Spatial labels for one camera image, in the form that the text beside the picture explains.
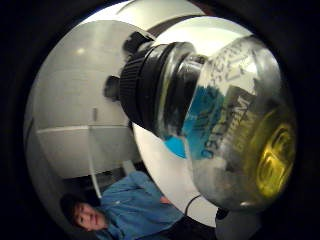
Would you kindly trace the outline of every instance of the black bottle cap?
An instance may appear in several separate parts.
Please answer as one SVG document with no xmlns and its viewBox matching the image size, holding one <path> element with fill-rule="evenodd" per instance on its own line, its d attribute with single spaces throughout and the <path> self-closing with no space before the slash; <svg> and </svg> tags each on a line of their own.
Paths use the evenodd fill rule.
<svg viewBox="0 0 320 240">
<path fill-rule="evenodd" d="M 175 43 L 135 53 L 120 76 L 120 101 L 131 121 L 154 131 L 155 101 L 162 67 Z"/>
</svg>

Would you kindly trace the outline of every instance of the cable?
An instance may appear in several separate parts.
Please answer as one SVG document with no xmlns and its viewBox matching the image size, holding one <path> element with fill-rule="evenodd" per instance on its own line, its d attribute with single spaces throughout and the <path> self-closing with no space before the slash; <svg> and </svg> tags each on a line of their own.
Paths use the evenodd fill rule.
<svg viewBox="0 0 320 240">
<path fill-rule="evenodd" d="M 188 202 L 188 204 L 187 204 L 187 206 L 186 206 L 186 209 L 184 210 L 184 215 L 185 215 L 185 216 L 188 216 L 188 210 L 189 210 L 189 207 L 190 207 L 191 203 L 192 203 L 194 200 L 196 200 L 198 197 L 201 197 L 201 194 L 193 197 L 193 198 Z"/>
</svg>

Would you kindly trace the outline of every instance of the man's hair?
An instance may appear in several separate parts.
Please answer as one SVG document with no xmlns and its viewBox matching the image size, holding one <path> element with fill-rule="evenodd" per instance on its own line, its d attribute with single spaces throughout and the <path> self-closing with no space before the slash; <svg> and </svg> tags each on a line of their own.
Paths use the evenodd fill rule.
<svg viewBox="0 0 320 240">
<path fill-rule="evenodd" d="M 81 227 L 75 221 L 74 211 L 75 211 L 75 207 L 78 203 L 84 203 L 84 202 L 85 201 L 83 199 L 81 199 L 80 197 L 78 197 L 74 194 L 71 194 L 71 193 L 67 193 L 67 194 L 63 195 L 62 198 L 60 199 L 61 211 L 64 214 L 64 216 L 66 217 L 66 219 L 73 226 Z"/>
</svg>

